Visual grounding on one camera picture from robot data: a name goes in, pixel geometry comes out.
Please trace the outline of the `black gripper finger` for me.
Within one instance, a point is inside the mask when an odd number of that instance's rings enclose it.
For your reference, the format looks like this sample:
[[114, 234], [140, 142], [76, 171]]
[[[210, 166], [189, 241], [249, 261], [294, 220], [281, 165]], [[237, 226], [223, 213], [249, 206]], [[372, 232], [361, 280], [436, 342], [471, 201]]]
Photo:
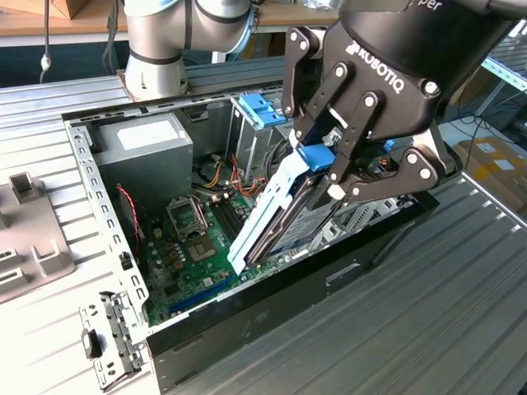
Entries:
[[435, 115], [435, 99], [427, 99], [420, 93], [398, 98], [380, 89], [348, 90], [332, 106], [346, 127], [327, 175], [330, 197], [370, 202], [425, 191], [446, 177], [439, 154], [423, 142], [406, 149], [403, 163], [395, 173], [380, 178], [366, 174], [375, 144], [428, 130]]
[[301, 144], [318, 144], [336, 124], [329, 113], [356, 74], [352, 62], [327, 55], [328, 30], [292, 26], [287, 31], [283, 105]]

